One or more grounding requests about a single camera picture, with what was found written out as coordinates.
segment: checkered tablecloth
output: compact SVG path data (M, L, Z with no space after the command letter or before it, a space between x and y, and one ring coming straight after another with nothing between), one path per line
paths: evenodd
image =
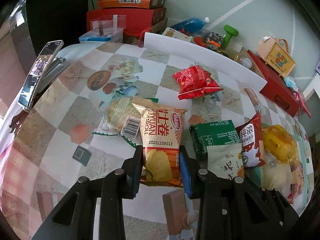
M182 144L191 157L195 157L188 131L191 116L200 116L205 122L231 119L234 126L239 126L263 108L262 122L283 126L303 144L300 155L311 161L307 136L298 120L257 91L258 105L254 107L246 85L223 73L212 71L224 89L220 102L210 96L178 100L180 88L172 74L194 64L176 55L107 42L69 66L37 102L12 145L0 155L1 209L17 235L22 240L30 239L42 223L37 192L64 194L80 176L101 178L132 157L135 149L123 138L92 135L114 90L188 109ZM92 154L87 166L72 158L79 140L80 146ZM308 201L313 170L309 166L306 170ZM174 190L140 185L134 200L123 200L127 239L167 238L162 195Z

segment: black screen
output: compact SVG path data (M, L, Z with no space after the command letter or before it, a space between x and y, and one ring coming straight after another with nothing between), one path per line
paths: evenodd
M18 101L25 108L29 107L29 101L33 96L41 75L45 71L45 67L60 44L61 41L48 42L34 62L26 81L24 82Z

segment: light green wall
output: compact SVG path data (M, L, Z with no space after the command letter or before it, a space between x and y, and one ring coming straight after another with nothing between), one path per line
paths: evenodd
M320 42L315 37L302 16L287 0L166 0L167 17L185 20L189 17L209 17L214 23L221 17L222 22L212 28L213 31L224 34L223 26L231 25L239 31L239 36L233 40L245 48L255 50L258 41L266 35L275 35L286 39L290 53L294 38L292 57L296 66L291 75L300 89L304 89L310 81L301 79L311 77L320 58ZM320 132L320 100L316 96L308 100L313 114L312 119L306 116L300 118L309 135Z

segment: beige and orange snack wrapper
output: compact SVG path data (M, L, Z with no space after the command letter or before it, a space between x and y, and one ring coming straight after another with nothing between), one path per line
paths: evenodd
M182 187L179 146L187 110L139 97L134 97L132 104L141 114L140 133L146 168L141 182L147 186Z

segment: blue plastic bottle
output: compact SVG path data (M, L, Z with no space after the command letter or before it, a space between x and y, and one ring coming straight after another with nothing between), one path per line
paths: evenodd
M185 34L187 32L189 32L189 34L193 34L201 30L207 23L210 23L210 20L208 17L206 17L204 20L205 22L200 20L199 18L190 18L186 21L172 25L170 28L178 32L184 30Z

